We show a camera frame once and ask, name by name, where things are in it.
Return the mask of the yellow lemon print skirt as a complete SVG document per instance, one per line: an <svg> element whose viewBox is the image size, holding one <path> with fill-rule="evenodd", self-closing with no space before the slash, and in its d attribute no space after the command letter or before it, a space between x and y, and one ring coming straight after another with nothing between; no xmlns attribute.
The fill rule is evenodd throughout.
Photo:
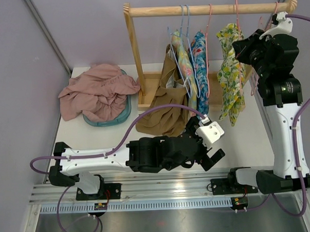
<svg viewBox="0 0 310 232"><path fill-rule="evenodd" d="M235 126L239 114L246 106L243 90L246 67L236 59L233 47L233 42L241 40L242 36L242 31L235 23L229 23L216 34L223 55L221 68L217 73L223 92L220 120L228 117L231 126Z"/></svg>

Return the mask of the pastel floral skirt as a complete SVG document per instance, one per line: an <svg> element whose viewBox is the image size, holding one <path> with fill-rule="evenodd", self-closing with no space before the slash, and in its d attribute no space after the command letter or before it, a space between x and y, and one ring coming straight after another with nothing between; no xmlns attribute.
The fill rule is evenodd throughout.
<svg viewBox="0 0 310 232"><path fill-rule="evenodd" d="M188 95L188 105L192 109L197 109L197 86L194 79L194 69L190 63L188 53L185 48L184 39L182 34L175 30L170 34L171 36L171 49L173 56L176 58L176 67L179 70L181 79L186 87Z"/></svg>

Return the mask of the blue wire hanger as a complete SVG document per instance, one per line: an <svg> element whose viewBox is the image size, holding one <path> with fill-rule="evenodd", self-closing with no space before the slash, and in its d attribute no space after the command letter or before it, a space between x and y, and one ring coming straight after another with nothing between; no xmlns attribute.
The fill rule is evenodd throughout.
<svg viewBox="0 0 310 232"><path fill-rule="evenodd" d="M183 38L182 38L182 29L184 24L184 9L183 5L180 5L181 9L181 25L180 29L176 30L174 32L171 32L170 28L167 28L167 34L169 37L169 41L171 44L171 51L173 54L173 57L176 62L176 66L179 70L180 77L183 81L183 87L185 87L187 95L189 98L192 97L192 89L191 89L191 81L188 77L188 68L186 65L187 58L185 57L186 49L185 45L183 44Z"/></svg>
<svg viewBox="0 0 310 232"><path fill-rule="evenodd" d="M193 68L193 72L194 72L194 80L195 80L195 85L196 85L196 96L197 98L200 97L200 87L199 87L199 81L197 79L197 72L196 69L194 67L194 57L193 57L193 53L192 53L192 48L191 48L191 43L190 43L190 36L189 36L189 27L190 27L190 9L189 6L187 4L183 5L183 8L186 7L187 10L187 27L186 27L186 38L187 38L187 42L189 45L189 56L191 59L191 64L192 64L192 68Z"/></svg>

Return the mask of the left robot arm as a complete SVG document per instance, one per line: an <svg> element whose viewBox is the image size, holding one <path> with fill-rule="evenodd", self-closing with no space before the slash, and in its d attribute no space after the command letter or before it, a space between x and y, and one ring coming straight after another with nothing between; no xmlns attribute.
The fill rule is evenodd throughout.
<svg viewBox="0 0 310 232"><path fill-rule="evenodd" d="M64 142L57 142L56 162L50 167L48 178L53 186L76 187L78 201L120 199L121 184L105 183L101 175L93 174L94 171L158 173L176 167L191 168L194 164L208 171L225 156L222 149L208 156L212 145L224 133L219 123L192 117L184 133L177 137L143 137L114 152L74 150Z"/></svg>

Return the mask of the brown pleated skirt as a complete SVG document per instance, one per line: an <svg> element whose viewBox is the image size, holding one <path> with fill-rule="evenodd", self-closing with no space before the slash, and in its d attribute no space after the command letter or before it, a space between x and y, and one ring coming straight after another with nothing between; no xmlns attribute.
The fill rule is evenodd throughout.
<svg viewBox="0 0 310 232"><path fill-rule="evenodd" d="M172 46L167 45L162 75L150 107L165 104L188 105L188 95L177 68ZM176 137L185 129L189 111L180 107L161 108L140 119L135 128L138 132L155 136Z"/></svg>

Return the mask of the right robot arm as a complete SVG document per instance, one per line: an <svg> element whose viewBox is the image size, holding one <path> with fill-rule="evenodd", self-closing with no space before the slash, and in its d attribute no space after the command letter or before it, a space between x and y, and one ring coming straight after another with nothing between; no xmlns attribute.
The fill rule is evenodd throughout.
<svg viewBox="0 0 310 232"><path fill-rule="evenodd" d="M302 89L291 73L299 53L297 39L258 29L250 37L233 42L233 47L235 58L253 67L259 76L258 91L269 119L274 163L268 170L233 168L228 189L240 192L247 185L268 195L310 188L297 115L303 103Z"/></svg>

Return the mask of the pink pleated skirt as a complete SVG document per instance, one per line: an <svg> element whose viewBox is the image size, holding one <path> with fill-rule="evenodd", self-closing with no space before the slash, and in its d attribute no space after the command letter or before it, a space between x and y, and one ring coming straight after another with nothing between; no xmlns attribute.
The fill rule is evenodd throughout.
<svg viewBox="0 0 310 232"><path fill-rule="evenodd" d="M138 93L140 84L123 74L117 65L100 64L76 78L59 93L61 117L70 121L83 114L90 121L114 120L126 107L128 95Z"/></svg>

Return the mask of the blue floral skirt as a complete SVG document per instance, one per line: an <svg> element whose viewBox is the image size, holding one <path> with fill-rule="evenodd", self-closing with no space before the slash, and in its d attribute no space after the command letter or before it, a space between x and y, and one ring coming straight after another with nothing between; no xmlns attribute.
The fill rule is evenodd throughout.
<svg viewBox="0 0 310 232"><path fill-rule="evenodd" d="M200 87L200 97L197 98L197 110L202 114L209 112L209 81L207 80L206 42L205 34L197 32L191 42L194 57L194 67Z"/></svg>

